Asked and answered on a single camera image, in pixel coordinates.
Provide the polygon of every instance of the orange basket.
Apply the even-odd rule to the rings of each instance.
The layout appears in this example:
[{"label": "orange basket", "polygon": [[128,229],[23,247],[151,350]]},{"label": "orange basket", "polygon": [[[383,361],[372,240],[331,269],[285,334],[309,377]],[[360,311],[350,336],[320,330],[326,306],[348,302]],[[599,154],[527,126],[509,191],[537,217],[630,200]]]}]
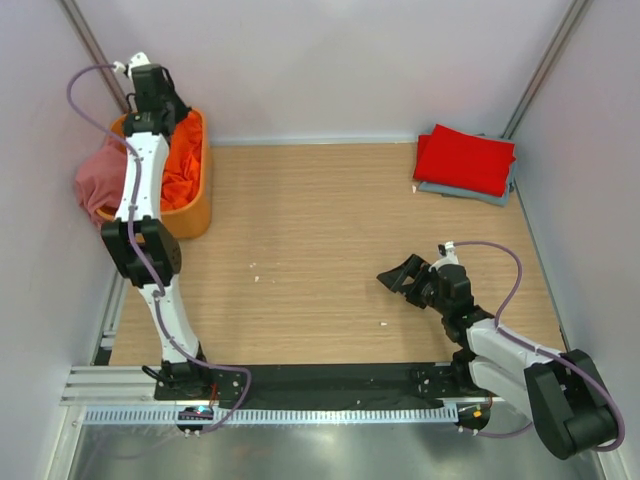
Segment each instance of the orange basket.
[{"label": "orange basket", "polygon": [[[200,188],[196,197],[182,208],[177,210],[169,210],[162,212],[162,223],[167,227],[171,235],[175,238],[196,238],[207,231],[211,224],[211,172],[213,171],[213,162],[211,157],[211,149],[207,139],[207,119],[204,114],[193,109],[202,121],[202,159],[200,161]],[[126,115],[118,118],[113,125],[111,131],[117,135],[123,136],[122,124]],[[113,209],[98,209],[96,213],[107,221],[112,221],[115,215]]]}]

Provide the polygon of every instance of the pink cloth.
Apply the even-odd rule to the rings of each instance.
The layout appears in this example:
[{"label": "pink cloth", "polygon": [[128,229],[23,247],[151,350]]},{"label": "pink cloth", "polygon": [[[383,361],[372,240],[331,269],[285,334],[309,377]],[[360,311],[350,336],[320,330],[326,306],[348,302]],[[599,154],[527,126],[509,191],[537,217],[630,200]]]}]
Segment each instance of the pink cloth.
[{"label": "pink cloth", "polygon": [[104,207],[117,210],[122,198],[127,155],[118,147],[118,142],[107,138],[104,146],[85,160],[76,172],[76,199],[98,228],[104,219],[96,210]]}]

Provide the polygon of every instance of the wooden table surface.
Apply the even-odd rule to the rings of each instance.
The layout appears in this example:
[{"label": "wooden table surface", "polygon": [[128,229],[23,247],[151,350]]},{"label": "wooden table surface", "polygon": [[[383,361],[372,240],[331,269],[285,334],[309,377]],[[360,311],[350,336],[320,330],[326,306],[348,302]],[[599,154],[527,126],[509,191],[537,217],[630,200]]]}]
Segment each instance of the wooden table surface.
[{"label": "wooden table surface", "polygon": [[[506,208],[413,193],[415,145],[214,148],[213,219],[181,242],[182,294],[210,361],[228,364],[447,361],[458,346],[440,315],[387,291],[376,275],[448,240],[490,240],[522,258],[503,321],[562,348],[515,194]],[[472,290],[495,312],[513,260],[460,247]],[[127,293],[111,365],[157,365],[160,341],[140,295]]]}]

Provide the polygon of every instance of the stack of folded cloth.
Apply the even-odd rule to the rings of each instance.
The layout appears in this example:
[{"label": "stack of folded cloth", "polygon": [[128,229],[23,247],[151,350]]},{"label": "stack of folded cloth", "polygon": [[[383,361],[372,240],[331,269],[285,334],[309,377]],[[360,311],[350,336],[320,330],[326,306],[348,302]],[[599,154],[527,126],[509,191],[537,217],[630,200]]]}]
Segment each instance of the stack of folded cloth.
[{"label": "stack of folded cloth", "polygon": [[515,145],[436,125],[418,137],[418,190],[505,206],[515,174]]}]

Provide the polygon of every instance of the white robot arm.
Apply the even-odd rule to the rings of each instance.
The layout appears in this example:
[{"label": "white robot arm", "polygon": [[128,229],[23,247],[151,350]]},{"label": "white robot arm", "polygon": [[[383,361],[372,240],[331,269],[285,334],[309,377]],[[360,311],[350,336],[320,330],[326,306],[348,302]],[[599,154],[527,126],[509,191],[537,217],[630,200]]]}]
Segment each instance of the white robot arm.
[{"label": "white robot arm", "polygon": [[[561,459],[616,438],[617,418],[591,358],[580,350],[562,353],[536,345],[500,325],[475,304],[454,243],[439,250],[441,258],[433,265],[411,255],[378,280],[412,305],[443,315],[447,336],[462,347],[452,362],[458,386],[481,388],[512,404],[533,421],[547,449]],[[470,419],[469,428],[486,426],[488,416],[478,417]]]},{"label": "white robot arm", "polygon": [[[127,65],[116,64],[134,86],[136,112],[130,112],[123,131],[135,153],[127,152],[127,170],[120,207],[113,222],[105,223],[101,236],[119,272],[129,278],[151,310],[162,343],[162,371],[158,378],[172,384],[210,384],[210,370],[188,362],[163,334],[154,302],[159,303],[162,321],[171,337],[188,355],[205,361],[200,342],[194,334],[180,294],[179,273],[182,264],[180,246],[160,221],[160,192],[169,144],[175,127],[191,110],[175,92],[166,68],[151,63],[138,53]],[[133,222],[136,243],[160,276],[164,295],[154,297],[156,279],[131,247],[127,223]]]}]

